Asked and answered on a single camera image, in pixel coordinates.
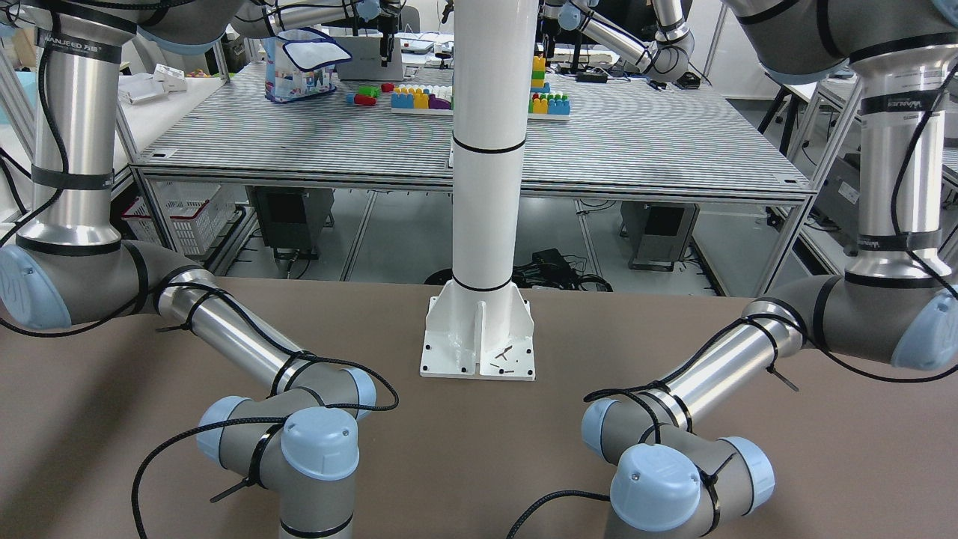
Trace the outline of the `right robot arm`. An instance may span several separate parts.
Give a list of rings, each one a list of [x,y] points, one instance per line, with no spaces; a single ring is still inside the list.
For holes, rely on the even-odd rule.
[[[2,239],[2,302],[13,330],[54,338],[107,320],[158,314],[270,386],[229,397],[192,430],[202,451],[278,494],[281,538],[349,538],[359,464],[357,419],[376,403],[370,373],[285,338],[211,272],[170,249],[123,241],[111,225],[114,126],[123,45],[137,31],[174,45],[215,42],[228,24],[273,31],[253,1],[21,1],[2,23],[37,27],[34,209]]]

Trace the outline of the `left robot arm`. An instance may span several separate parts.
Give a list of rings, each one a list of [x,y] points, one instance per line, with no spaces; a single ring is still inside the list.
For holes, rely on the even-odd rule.
[[[617,470],[606,537],[695,538],[771,496],[769,458],[692,423],[758,371],[815,348],[949,375],[956,291],[939,256],[954,1],[730,1],[770,76],[816,81],[842,65],[861,85],[858,256],[842,276],[794,281],[749,303],[663,378],[586,396],[582,437]]]

